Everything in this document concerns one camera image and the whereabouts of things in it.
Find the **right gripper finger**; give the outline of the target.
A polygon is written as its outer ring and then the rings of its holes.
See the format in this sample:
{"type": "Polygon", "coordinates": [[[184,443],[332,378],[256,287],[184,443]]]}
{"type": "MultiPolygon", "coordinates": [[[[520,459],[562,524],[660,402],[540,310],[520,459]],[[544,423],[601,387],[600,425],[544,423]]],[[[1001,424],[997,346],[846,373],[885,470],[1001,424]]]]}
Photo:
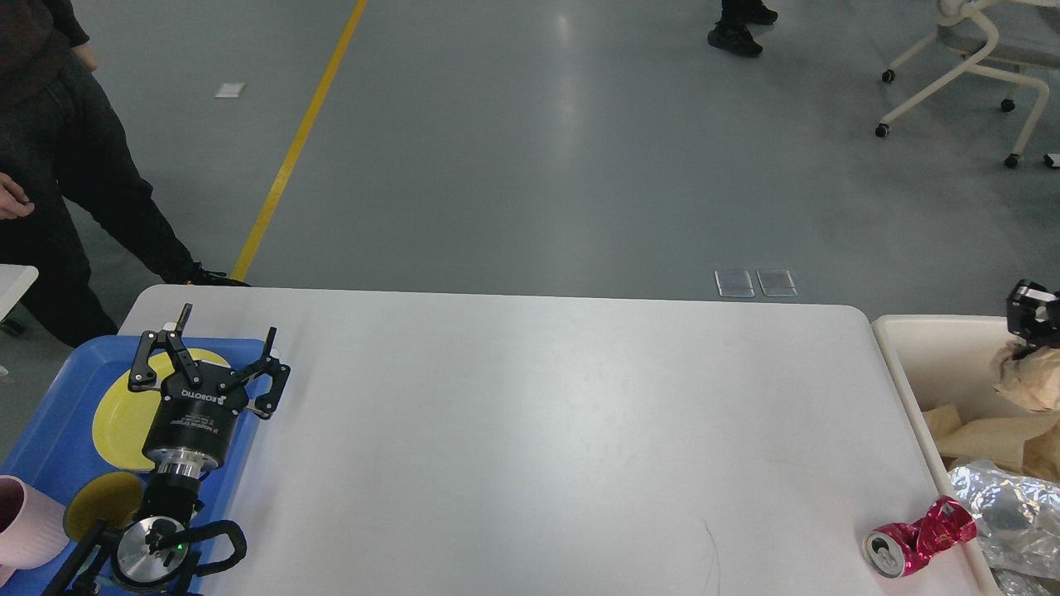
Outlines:
{"type": "Polygon", "coordinates": [[[1019,280],[1006,298],[1006,320],[1010,334],[1027,347],[1059,347],[1059,293],[1019,280]]]}

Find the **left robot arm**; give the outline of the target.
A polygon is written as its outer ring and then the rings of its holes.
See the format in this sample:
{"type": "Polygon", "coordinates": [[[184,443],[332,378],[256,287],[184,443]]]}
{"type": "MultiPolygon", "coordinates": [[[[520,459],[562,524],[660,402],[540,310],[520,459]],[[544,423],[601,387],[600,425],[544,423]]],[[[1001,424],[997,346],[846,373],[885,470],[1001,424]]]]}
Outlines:
{"type": "Polygon", "coordinates": [[[276,328],[243,368],[194,358],[183,343],[190,310],[186,303],[173,329],[142,333],[132,355],[128,390],[160,396],[142,445],[152,471],[136,508],[95,518],[46,595],[95,595],[102,569],[132,594],[189,595],[194,579],[246,557],[235,521],[197,523],[200,490],[226,464],[243,411],[272,418],[292,369],[272,353],[276,328]]]}

